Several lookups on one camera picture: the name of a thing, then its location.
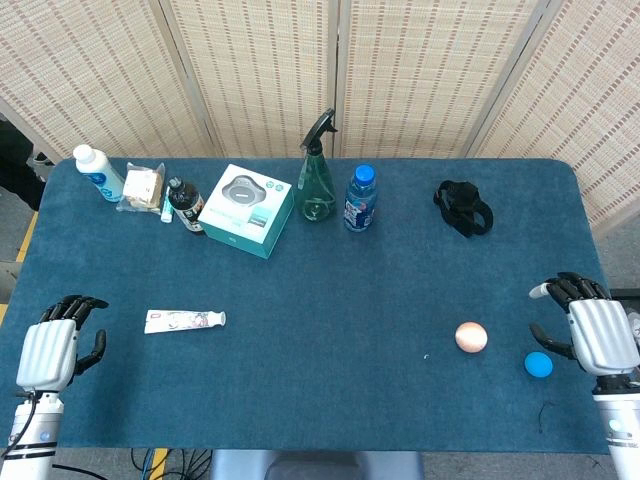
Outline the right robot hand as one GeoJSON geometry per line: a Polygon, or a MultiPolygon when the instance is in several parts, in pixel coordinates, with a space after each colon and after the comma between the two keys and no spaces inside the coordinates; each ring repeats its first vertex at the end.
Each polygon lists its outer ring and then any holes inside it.
{"type": "Polygon", "coordinates": [[[529,297],[551,297],[564,311],[571,341],[549,337],[537,323],[529,325],[545,350],[575,360],[596,377],[629,374],[640,366],[640,350],[621,303],[594,280],[560,272],[535,286],[529,297]]]}

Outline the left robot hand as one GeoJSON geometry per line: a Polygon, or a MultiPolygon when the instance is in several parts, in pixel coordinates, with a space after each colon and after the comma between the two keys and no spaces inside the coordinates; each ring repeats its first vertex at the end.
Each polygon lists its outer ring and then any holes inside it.
{"type": "Polygon", "coordinates": [[[68,295],[48,307],[39,322],[27,330],[16,384],[26,392],[60,393],[75,377],[99,363],[106,351],[105,330],[96,333],[93,349],[84,357],[77,354],[77,343],[89,314],[108,306],[98,298],[68,295]]]}

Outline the white toothpaste tube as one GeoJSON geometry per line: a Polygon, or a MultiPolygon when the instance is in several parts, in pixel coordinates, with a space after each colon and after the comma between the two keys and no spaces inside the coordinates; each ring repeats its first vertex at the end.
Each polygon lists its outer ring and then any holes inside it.
{"type": "Polygon", "coordinates": [[[149,310],[146,315],[144,333],[157,334],[213,328],[226,324],[225,312],[149,310]]]}

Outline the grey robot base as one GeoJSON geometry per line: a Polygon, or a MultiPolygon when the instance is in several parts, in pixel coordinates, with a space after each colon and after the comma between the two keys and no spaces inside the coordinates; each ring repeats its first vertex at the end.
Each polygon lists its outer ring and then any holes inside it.
{"type": "Polygon", "coordinates": [[[416,451],[214,452],[209,480],[425,480],[416,451]]]}

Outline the small dark bottle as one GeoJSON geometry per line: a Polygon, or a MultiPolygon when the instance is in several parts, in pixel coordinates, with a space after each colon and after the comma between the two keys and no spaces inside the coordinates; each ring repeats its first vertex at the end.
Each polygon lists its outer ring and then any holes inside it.
{"type": "Polygon", "coordinates": [[[204,207],[204,200],[197,188],[178,176],[168,180],[169,202],[185,228],[194,234],[203,234],[199,223],[199,215],[204,207]]]}

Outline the blue water bottle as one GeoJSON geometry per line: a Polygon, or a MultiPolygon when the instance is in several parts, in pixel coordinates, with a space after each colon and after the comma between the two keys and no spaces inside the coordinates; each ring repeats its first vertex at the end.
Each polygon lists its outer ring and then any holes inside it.
{"type": "Polygon", "coordinates": [[[344,224],[353,232],[366,230],[373,221],[378,196],[377,176],[370,164],[358,165],[346,188],[344,224]]]}

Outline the blue ball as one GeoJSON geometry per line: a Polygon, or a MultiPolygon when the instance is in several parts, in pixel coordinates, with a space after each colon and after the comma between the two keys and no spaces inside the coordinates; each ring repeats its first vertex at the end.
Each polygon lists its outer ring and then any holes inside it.
{"type": "Polygon", "coordinates": [[[543,352],[530,352],[524,358],[526,372],[535,378],[546,378],[553,372],[551,358],[543,352]]]}

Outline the peach pink ball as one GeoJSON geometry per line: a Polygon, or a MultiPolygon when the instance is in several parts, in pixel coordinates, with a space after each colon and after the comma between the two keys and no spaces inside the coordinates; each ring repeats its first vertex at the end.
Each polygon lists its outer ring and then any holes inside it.
{"type": "Polygon", "coordinates": [[[488,344],[485,328],[476,322],[461,323],[455,331],[456,345],[466,353],[479,353],[488,344]]]}

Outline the white bottle blue print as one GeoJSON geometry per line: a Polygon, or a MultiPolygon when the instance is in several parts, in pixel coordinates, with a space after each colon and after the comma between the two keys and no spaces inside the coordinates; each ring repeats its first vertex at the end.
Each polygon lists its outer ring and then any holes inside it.
{"type": "Polygon", "coordinates": [[[76,169],[91,181],[105,200],[112,203],[121,201],[124,179],[103,151],[81,144],[73,149],[72,155],[76,169]]]}

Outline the bread in clear bag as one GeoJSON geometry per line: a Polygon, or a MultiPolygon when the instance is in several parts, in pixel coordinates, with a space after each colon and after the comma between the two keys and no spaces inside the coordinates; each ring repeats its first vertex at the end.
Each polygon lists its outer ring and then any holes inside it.
{"type": "Polygon", "coordinates": [[[116,205],[120,212],[147,212],[160,215],[165,189],[165,165],[156,168],[127,163],[127,175],[121,200],[116,205]]]}

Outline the teal white speaker box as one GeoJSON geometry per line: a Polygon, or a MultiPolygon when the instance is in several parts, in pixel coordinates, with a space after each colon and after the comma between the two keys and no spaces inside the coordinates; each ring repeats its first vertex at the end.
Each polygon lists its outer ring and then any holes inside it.
{"type": "Polygon", "coordinates": [[[267,259],[293,206],[290,184],[230,164],[198,221],[209,238],[267,259]]]}

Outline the green spray bottle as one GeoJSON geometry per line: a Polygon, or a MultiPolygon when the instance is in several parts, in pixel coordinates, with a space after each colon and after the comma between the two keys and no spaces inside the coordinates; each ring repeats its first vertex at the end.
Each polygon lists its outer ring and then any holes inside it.
{"type": "Polygon", "coordinates": [[[321,140],[326,132],[337,131],[333,125],[334,115],[335,110],[328,108],[316,120],[300,144],[304,158],[295,202],[299,212],[310,222],[325,220],[336,208],[335,188],[321,140]]]}

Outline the bamboo folding screen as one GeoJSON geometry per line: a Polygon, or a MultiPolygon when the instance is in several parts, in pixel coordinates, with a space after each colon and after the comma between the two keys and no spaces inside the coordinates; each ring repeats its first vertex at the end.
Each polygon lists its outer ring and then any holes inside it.
{"type": "Polygon", "coordinates": [[[0,114],[53,161],[551,158],[640,215],[640,0],[0,0],[0,114]]]}

